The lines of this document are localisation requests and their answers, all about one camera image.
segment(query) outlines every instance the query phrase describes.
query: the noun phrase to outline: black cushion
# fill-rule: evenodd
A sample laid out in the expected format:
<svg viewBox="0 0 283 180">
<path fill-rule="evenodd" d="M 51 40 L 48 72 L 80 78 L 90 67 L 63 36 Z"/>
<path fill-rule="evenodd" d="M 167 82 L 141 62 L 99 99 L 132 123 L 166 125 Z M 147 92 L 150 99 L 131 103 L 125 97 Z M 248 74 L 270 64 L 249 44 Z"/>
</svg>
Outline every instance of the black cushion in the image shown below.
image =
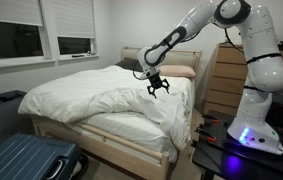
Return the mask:
<svg viewBox="0 0 283 180">
<path fill-rule="evenodd" d="M 135 66 L 134 71 L 143 72 L 142 66 L 140 65 L 138 60 L 125 58 L 123 61 L 120 61 L 116 63 L 115 65 L 120 66 L 123 69 L 129 69 L 129 70 L 133 70 Z"/>
</svg>

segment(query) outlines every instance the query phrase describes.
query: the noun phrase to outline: wooden headboard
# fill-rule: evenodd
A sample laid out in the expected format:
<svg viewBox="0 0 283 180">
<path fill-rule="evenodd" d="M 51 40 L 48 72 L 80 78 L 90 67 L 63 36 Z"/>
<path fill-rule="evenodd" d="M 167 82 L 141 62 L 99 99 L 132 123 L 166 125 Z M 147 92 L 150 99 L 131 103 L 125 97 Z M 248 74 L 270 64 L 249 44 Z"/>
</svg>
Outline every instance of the wooden headboard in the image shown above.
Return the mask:
<svg viewBox="0 0 283 180">
<path fill-rule="evenodd" d="M 125 58 L 137 60 L 137 53 L 141 48 L 123 47 L 121 49 L 121 60 Z M 196 72 L 200 62 L 202 51 L 171 50 L 166 53 L 162 65 L 184 65 L 189 66 Z"/>
</svg>

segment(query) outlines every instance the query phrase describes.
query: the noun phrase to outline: wooden footboard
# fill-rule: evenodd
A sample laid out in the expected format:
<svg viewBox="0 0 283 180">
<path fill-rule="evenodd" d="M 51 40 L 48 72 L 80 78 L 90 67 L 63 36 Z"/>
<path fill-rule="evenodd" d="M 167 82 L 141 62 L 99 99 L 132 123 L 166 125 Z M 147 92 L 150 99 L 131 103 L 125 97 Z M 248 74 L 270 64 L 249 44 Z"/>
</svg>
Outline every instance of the wooden footboard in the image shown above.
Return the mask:
<svg viewBox="0 0 283 180">
<path fill-rule="evenodd" d="M 81 128 L 101 136 L 102 141 L 77 133 L 70 130 L 70 128 L 67 128 L 65 125 L 47 118 L 33 117 L 32 120 L 37 135 L 61 138 L 76 142 L 85 151 L 88 151 L 145 179 L 164 180 L 167 178 L 170 164 L 167 152 L 161 153 L 153 151 L 86 124 L 79 125 Z M 159 163 L 151 163 L 106 144 L 106 141 L 108 140 L 155 158 Z"/>
</svg>

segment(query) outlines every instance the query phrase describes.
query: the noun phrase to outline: blue suitcase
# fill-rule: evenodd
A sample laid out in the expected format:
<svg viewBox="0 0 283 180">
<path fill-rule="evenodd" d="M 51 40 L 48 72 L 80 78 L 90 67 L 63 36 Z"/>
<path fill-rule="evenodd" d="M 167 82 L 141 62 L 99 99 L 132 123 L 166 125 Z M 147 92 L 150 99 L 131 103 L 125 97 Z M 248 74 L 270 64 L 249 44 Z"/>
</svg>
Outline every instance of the blue suitcase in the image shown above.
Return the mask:
<svg viewBox="0 0 283 180">
<path fill-rule="evenodd" d="M 0 180 L 68 180 L 80 156 L 74 143 L 14 134 L 0 145 Z"/>
</svg>

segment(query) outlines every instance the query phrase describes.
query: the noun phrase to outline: white wall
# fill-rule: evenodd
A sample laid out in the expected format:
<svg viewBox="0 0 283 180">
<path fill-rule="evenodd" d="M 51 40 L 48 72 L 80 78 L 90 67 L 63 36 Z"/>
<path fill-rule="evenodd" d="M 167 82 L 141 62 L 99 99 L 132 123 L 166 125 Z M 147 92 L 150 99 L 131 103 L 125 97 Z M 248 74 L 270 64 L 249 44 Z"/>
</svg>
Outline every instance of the white wall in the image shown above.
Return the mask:
<svg viewBox="0 0 283 180">
<path fill-rule="evenodd" d="M 95 0 L 95 28 L 99 58 L 64 62 L 59 66 L 53 63 L 28 65 L 0 69 L 0 93 L 10 90 L 29 91 L 44 82 L 63 77 L 81 70 L 98 69 L 112 64 L 111 49 L 111 3 L 110 0 Z"/>
<path fill-rule="evenodd" d="M 188 13 L 198 0 L 115 0 L 112 1 L 113 59 L 120 59 L 123 46 L 152 46 L 162 41 Z M 252 5 L 266 5 L 272 13 L 276 33 L 283 40 L 283 1 L 247 0 Z M 240 43 L 236 28 L 229 29 L 230 37 Z M 209 60 L 216 44 L 224 42 L 224 31 L 208 25 L 196 39 L 177 45 L 174 49 L 202 50 L 196 75 L 197 102 L 202 103 L 207 87 Z"/>
</svg>

